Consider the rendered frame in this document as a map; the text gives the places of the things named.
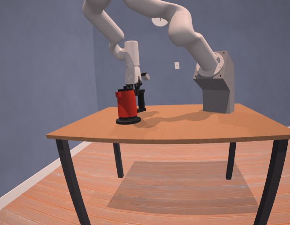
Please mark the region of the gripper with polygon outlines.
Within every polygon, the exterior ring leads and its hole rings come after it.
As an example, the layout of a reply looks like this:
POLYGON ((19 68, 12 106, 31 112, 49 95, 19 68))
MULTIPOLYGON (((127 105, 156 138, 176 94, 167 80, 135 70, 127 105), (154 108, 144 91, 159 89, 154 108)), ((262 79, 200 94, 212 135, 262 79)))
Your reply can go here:
POLYGON ((127 67, 125 71, 125 83, 128 88, 133 88, 133 84, 135 87, 134 94, 135 96, 139 96, 139 89, 142 85, 141 82, 141 72, 139 67, 127 67))

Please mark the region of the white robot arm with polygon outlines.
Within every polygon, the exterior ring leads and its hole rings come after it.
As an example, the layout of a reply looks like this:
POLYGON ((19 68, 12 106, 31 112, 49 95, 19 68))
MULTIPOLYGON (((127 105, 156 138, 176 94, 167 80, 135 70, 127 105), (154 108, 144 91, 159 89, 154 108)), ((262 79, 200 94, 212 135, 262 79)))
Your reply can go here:
MULTIPOLYGON (((125 60, 126 67, 139 66, 137 41, 126 41, 124 48, 118 43, 124 33, 106 14, 104 9, 112 0, 85 0, 84 16, 110 41, 109 51, 118 60, 125 60)), ((128 8, 149 18, 162 18, 168 21, 168 36, 178 47, 184 47, 196 60, 197 72, 203 77, 218 74, 224 64, 223 57, 213 52, 200 33, 193 30, 190 12, 177 4, 161 0, 123 0, 128 8)))

